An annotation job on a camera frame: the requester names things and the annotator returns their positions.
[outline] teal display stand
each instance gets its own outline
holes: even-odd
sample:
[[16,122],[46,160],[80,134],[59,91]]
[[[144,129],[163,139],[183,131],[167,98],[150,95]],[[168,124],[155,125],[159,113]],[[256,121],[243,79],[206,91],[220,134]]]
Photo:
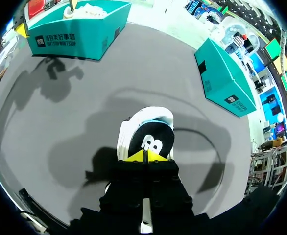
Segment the teal display stand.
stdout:
[[256,110],[252,92],[239,65],[207,39],[195,53],[205,96],[238,117]]
[[58,55],[100,60],[124,29],[131,4],[123,1],[79,1],[102,7],[103,19],[63,19],[64,6],[52,11],[29,28],[28,43],[33,55]]

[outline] store shelf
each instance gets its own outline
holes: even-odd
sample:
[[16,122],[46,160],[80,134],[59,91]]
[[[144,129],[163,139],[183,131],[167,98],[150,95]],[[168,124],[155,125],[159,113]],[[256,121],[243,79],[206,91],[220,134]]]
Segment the store shelf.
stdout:
[[262,184],[279,191],[287,183],[287,145],[253,153],[245,196]]

